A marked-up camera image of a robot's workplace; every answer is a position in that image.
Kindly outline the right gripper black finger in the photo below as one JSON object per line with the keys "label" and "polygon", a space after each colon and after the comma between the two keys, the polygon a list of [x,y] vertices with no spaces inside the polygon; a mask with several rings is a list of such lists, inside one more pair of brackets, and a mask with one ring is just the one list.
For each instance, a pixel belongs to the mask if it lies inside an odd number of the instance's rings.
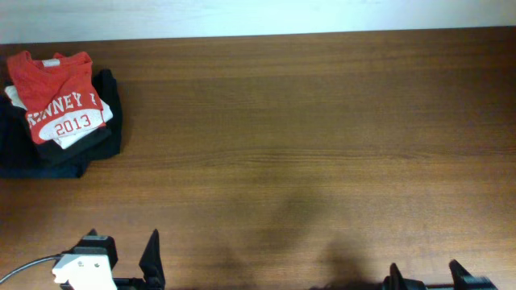
{"label": "right gripper black finger", "polygon": [[453,259],[449,263],[451,277],[455,290],[473,289],[475,277],[469,273],[457,260]]}
{"label": "right gripper black finger", "polygon": [[406,284],[397,265],[392,263],[389,267],[389,276],[386,278],[387,290],[406,290]]}

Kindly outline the red t-shirt with white print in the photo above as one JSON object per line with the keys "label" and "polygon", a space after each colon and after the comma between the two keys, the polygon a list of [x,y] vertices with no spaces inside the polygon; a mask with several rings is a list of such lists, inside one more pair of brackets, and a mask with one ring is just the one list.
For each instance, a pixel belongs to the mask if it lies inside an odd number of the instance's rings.
{"label": "red t-shirt with white print", "polygon": [[34,60],[24,51],[7,59],[10,79],[27,108],[25,118],[36,144],[106,125],[102,100],[92,85],[92,64],[86,52]]}

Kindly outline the dark navy folded garment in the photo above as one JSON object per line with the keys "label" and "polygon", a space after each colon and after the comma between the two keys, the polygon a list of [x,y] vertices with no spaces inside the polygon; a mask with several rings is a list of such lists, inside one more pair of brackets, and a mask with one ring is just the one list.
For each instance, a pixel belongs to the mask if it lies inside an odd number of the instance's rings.
{"label": "dark navy folded garment", "polygon": [[88,167],[85,157],[57,165],[46,164],[31,140],[23,110],[1,99],[1,178],[76,179],[82,177]]}

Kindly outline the black folded garment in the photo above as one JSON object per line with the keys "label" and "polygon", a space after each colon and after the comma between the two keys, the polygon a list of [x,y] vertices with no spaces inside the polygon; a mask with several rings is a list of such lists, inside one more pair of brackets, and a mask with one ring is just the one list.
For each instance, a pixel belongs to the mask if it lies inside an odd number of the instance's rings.
{"label": "black folded garment", "polygon": [[[103,69],[93,77],[92,84],[99,93],[101,100],[104,101],[104,106],[110,109],[113,117],[107,120],[104,127],[78,139],[74,144],[66,149],[62,148],[55,141],[49,141],[41,145],[35,144],[40,158],[46,164],[57,165],[78,157],[85,157],[90,162],[93,160],[108,159],[120,153],[123,112],[117,88],[117,81],[109,69]],[[14,106],[8,97],[2,98],[9,101],[13,107],[22,109],[19,106]],[[25,110],[22,110],[23,120],[27,124],[27,120],[24,119]]]}

